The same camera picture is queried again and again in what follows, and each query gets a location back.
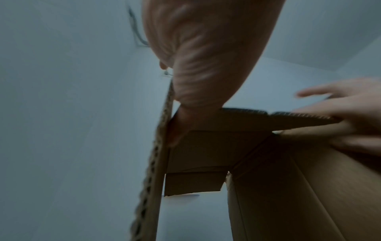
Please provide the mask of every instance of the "hand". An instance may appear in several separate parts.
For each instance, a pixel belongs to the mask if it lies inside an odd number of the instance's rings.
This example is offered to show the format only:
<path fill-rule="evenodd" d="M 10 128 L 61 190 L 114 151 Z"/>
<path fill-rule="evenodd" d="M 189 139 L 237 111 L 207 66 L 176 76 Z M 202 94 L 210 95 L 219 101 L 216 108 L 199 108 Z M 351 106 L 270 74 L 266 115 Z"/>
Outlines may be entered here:
<path fill-rule="evenodd" d="M 173 68 L 175 100 L 168 144 L 176 145 L 243 84 L 284 0 L 144 0 L 143 25 L 160 67 Z"/>
<path fill-rule="evenodd" d="M 295 110 L 297 113 L 339 117 L 357 130 L 332 140 L 339 149 L 381 156 L 381 82 L 351 79 L 311 87 L 297 92 L 297 97 L 331 94 L 322 102 Z"/>

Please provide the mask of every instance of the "white wall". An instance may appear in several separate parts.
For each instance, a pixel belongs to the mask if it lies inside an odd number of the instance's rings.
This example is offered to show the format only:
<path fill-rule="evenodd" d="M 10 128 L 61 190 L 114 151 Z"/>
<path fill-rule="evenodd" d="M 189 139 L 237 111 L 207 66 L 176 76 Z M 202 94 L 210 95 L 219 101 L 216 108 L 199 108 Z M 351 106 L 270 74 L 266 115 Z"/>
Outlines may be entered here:
<path fill-rule="evenodd" d="M 356 77 L 381 77 L 381 36 L 338 69 L 344 79 Z"/>
<path fill-rule="evenodd" d="M 139 171 L 135 171 L 142 173 L 169 79 L 162 77 L 159 61 L 150 49 L 140 48 L 131 58 L 129 67 L 133 71 L 129 72 L 129 77 L 135 83 L 134 119 L 139 132 L 137 156 L 142 163 Z M 294 92 L 338 78 L 335 72 L 261 58 L 243 87 L 225 106 L 269 112 L 290 111 L 321 99 L 297 100 L 293 97 Z M 141 181 L 142 176 L 136 185 L 141 187 Z M 163 198 L 157 240 L 232 240 L 226 190 L 199 196 Z"/>
<path fill-rule="evenodd" d="M 71 166 L 86 156 L 85 140 L 87 149 L 101 141 L 99 135 L 89 145 L 88 132 L 134 48 L 125 2 L 1 0 L 0 35 L 0 240 L 59 240 L 63 230 L 70 237 L 96 234 L 84 228 L 92 219 L 82 212 L 81 223 L 73 221 L 76 206 L 67 202 L 60 213 L 67 222 L 41 236 L 46 223 L 56 224 L 52 202 Z M 76 185 L 69 193 L 84 192 Z"/>

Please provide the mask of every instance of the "cable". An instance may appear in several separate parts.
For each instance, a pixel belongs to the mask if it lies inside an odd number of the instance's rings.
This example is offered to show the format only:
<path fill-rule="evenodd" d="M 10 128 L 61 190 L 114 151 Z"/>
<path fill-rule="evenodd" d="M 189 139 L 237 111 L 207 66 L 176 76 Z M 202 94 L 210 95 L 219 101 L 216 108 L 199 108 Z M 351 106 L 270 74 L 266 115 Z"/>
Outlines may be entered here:
<path fill-rule="evenodd" d="M 131 28 L 132 28 L 132 31 L 134 33 L 134 36 L 138 38 L 138 40 L 146 47 L 149 47 L 149 43 L 148 41 L 144 40 L 142 38 L 142 36 L 140 35 L 139 33 L 139 30 L 138 30 L 138 25 L 137 25 L 137 22 L 136 22 L 136 17 L 135 17 L 135 13 L 134 11 L 132 10 L 132 8 L 127 4 L 127 11 L 128 11 L 128 14 L 130 16 L 129 20 L 130 20 L 130 25 L 131 25 Z"/>

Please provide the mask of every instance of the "white ceiling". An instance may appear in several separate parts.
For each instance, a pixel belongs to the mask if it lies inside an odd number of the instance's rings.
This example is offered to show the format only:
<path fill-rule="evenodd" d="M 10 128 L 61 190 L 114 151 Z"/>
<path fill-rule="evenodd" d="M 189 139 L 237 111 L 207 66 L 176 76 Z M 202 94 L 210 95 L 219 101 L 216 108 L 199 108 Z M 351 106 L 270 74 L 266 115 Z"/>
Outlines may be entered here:
<path fill-rule="evenodd" d="M 380 10 L 381 0 L 287 0 L 263 56 L 335 71 L 381 35 Z"/>

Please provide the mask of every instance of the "cardboard box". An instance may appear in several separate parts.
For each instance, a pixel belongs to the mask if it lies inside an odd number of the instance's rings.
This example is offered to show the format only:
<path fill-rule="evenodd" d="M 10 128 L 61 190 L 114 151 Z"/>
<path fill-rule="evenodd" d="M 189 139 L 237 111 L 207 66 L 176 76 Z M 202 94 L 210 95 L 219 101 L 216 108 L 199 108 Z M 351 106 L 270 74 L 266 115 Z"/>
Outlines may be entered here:
<path fill-rule="evenodd" d="M 132 241 L 156 239 L 165 175 L 168 196 L 226 181 L 234 241 L 381 240 L 381 160 L 332 149 L 326 140 L 349 132 L 337 120 L 221 109 L 169 150 L 172 101 L 170 88 Z"/>

